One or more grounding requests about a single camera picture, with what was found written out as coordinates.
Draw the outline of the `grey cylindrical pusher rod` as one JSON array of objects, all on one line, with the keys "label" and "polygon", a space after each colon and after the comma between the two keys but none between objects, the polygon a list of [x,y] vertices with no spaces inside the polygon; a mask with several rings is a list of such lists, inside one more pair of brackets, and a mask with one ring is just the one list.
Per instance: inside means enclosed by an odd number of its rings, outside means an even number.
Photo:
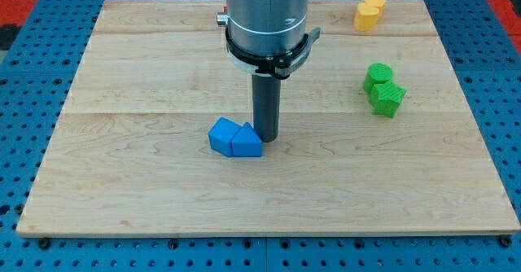
[{"label": "grey cylindrical pusher rod", "polygon": [[279,79],[252,75],[253,124],[263,143],[278,136],[280,90]]}]

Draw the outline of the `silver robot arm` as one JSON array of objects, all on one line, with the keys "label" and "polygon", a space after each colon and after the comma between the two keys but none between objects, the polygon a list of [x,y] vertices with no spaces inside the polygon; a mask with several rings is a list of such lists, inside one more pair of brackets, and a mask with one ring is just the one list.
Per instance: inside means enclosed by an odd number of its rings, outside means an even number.
[{"label": "silver robot arm", "polygon": [[260,140],[278,136],[281,83],[309,57],[321,29],[306,31],[309,0],[225,0],[217,16],[232,61],[252,75],[253,126]]}]

